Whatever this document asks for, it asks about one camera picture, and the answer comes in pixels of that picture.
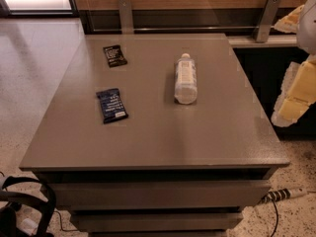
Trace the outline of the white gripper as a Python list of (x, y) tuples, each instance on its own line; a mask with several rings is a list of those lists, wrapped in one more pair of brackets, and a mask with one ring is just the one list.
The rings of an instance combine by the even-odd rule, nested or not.
[[(315, 54), (316, 0), (307, 0), (304, 6), (298, 6), (279, 19), (274, 29), (286, 34), (297, 33), (298, 46), (309, 54)], [(280, 89), (271, 121), (275, 126), (289, 127), (316, 102), (316, 56), (309, 56), (301, 64), (291, 62)]]

